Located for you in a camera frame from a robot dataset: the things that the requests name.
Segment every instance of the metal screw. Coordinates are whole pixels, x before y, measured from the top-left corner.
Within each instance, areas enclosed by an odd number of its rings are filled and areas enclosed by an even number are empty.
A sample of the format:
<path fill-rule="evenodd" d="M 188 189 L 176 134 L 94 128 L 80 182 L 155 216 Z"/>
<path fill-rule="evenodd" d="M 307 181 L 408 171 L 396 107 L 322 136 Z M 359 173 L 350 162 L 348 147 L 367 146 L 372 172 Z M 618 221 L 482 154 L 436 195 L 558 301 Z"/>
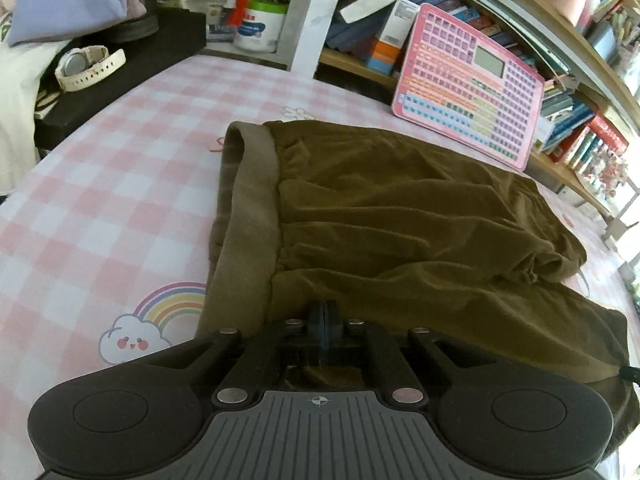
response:
<path fill-rule="evenodd" d="M 243 402 L 249 394 L 241 388 L 225 388 L 218 392 L 218 400 L 225 404 L 237 404 Z"/>
<path fill-rule="evenodd" d="M 402 404 L 415 404 L 424 399 L 422 392 L 415 388 L 398 388 L 391 396 Z"/>

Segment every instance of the pink and white checkered tablecloth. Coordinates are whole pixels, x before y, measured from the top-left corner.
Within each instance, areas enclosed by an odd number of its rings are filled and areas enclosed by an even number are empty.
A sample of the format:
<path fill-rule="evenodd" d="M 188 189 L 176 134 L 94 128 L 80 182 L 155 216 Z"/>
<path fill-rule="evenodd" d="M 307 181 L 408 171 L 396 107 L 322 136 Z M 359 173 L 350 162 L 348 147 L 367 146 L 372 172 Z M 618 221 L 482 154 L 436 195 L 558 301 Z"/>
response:
<path fill-rule="evenodd" d="M 388 128 L 502 167 L 378 102 L 263 66 L 196 56 L 140 85 L 57 147 L 0 207 L 1 480 L 41 471 L 26 421 L 44 391 L 193 336 L 228 124 L 304 118 Z M 591 221 L 540 188 L 588 250 L 591 298 L 627 314 L 640 349 L 616 257 Z M 105 336 L 113 328 L 117 340 Z M 614 460 L 630 459 L 621 451 L 609 461 L 618 478 Z"/>

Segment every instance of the blue label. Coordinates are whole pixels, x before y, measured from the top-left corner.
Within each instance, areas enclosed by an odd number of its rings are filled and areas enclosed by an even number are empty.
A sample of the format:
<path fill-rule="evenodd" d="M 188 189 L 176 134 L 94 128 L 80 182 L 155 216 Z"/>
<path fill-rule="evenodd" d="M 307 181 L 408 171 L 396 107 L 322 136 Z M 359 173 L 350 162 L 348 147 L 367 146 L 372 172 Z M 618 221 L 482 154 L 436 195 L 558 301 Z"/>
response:
<path fill-rule="evenodd" d="M 242 25 L 238 27 L 238 34 L 241 36 L 255 36 L 264 32 L 266 25 L 264 23 L 257 22 L 242 22 Z"/>

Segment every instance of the rainbow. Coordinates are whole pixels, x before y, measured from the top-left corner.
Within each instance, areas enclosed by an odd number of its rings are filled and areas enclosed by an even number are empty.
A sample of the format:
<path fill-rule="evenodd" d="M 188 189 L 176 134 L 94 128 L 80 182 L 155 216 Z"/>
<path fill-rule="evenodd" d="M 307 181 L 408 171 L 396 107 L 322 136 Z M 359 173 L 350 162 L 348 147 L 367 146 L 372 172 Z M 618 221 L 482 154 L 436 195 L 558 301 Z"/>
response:
<path fill-rule="evenodd" d="M 160 333 L 169 321 L 181 314 L 202 314 L 205 285 L 179 282 L 165 285 L 149 294 L 133 312 L 140 321 L 150 321 Z"/>

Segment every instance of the white container with green rim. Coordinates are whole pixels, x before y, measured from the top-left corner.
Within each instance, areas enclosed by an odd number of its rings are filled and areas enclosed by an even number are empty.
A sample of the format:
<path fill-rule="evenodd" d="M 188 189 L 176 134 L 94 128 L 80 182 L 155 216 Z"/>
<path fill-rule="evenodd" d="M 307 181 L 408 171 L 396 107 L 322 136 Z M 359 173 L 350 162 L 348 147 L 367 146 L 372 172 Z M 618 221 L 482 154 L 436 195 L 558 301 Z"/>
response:
<path fill-rule="evenodd" d="M 289 6 L 249 1 L 234 45 L 251 52 L 275 52 Z"/>

